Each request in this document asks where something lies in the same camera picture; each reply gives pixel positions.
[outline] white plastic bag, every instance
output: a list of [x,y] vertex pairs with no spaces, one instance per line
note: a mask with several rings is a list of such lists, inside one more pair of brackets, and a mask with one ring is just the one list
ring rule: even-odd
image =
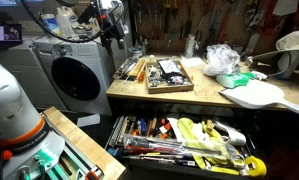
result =
[[240,61],[240,56],[228,45],[208,46],[207,51],[208,65],[203,69],[206,75],[232,74],[236,71],[235,66]]

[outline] cardboard box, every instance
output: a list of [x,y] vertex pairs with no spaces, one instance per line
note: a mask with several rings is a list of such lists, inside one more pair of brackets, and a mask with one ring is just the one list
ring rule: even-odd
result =
[[[180,61],[173,61],[175,62],[177,65],[181,65]],[[158,67],[158,62],[154,62],[154,63],[147,63],[146,64],[146,78],[147,78],[147,87],[148,87],[148,92],[149,94],[154,94],[154,93],[167,93],[167,92],[177,92],[177,91],[192,91],[194,84],[192,83],[190,77],[188,76],[187,72],[184,70],[184,68],[181,68],[181,72],[183,74],[183,76],[185,76],[188,79],[188,82],[190,84],[188,85],[173,85],[173,84],[169,84],[165,79],[162,80],[162,82],[160,82],[157,87],[152,87],[152,82],[150,81],[149,75],[149,68],[153,66],[157,69],[156,75],[155,76],[159,76],[159,71],[162,71],[161,68],[157,68]]]

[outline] tape measure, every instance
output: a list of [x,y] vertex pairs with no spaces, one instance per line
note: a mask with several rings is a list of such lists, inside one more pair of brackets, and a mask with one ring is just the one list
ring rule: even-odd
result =
[[267,174],[265,163],[254,156],[246,159],[246,168],[251,177],[264,177]]

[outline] pegboard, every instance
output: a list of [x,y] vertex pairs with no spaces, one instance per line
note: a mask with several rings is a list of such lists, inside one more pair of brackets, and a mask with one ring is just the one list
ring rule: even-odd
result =
[[[170,14],[169,18],[169,32],[164,33],[165,27],[165,6],[167,0],[138,0],[133,3],[131,8],[135,8],[136,31],[143,39],[148,39],[148,52],[184,52],[186,38],[180,39],[181,26],[186,26],[188,19],[187,2],[193,2],[190,18],[192,21],[190,34],[196,35],[197,30],[201,31],[200,47],[206,45],[206,40],[209,37],[210,25],[214,25],[215,42],[214,44],[223,43],[218,42],[219,32],[223,26],[223,21],[227,17],[225,39],[226,43],[232,48],[235,45],[243,47],[247,46],[250,33],[245,29],[245,4],[239,10],[238,0],[230,3],[228,0],[215,0],[215,5],[208,14],[203,17],[202,26],[197,29],[198,24],[202,18],[202,10],[205,5],[203,0],[177,0],[178,15],[173,17]],[[170,0],[171,7],[173,7],[174,0]],[[254,50],[254,54],[260,54],[275,49],[275,42],[278,36],[262,36]]]

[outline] paper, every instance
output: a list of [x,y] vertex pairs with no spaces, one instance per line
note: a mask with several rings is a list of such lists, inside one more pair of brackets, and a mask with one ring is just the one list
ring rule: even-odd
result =
[[298,0],[278,0],[272,14],[284,16],[297,12],[297,8]]
[[78,118],[77,126],[83,127],[83,126],[90,126],[90,125],[95,125],[95,124],[99,124],[99,123],[100,123],[100,115],[94,114],[91,116]]
[[181,57],[181,64],[184,67],[193,67],[203,64],[204,62],[199,57],[193,57],[193,58],[185,58]]

